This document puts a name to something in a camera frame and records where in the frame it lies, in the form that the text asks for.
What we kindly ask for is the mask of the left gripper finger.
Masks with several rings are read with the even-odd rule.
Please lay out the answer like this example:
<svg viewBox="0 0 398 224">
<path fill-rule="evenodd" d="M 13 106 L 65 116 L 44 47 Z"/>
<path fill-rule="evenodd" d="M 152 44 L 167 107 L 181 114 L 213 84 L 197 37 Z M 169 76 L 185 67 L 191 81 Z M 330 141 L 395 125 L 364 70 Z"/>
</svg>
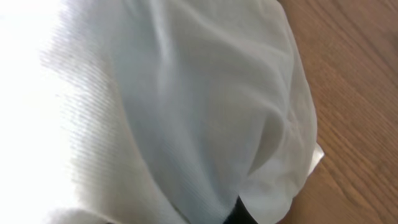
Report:
<svg viewBox="0 0 398 224">
<path fill-rule="evenodd" d="M 250 215 L 240 197 L 223 224 L 257 224 L 257 221 Z"/>
</svg>

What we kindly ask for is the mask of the white t-shirt with logo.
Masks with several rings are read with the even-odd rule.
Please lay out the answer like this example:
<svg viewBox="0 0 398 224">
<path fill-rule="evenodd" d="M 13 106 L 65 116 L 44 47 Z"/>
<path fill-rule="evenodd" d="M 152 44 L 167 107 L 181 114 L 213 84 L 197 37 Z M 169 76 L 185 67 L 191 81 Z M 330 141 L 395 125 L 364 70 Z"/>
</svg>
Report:
<svg viewBox="0 0 398 224">
<path fill-rule="evenodd" d="M 2 223 L 277 223 L 323 155 L 279 1 L 1 2 Z"/>
</svg>

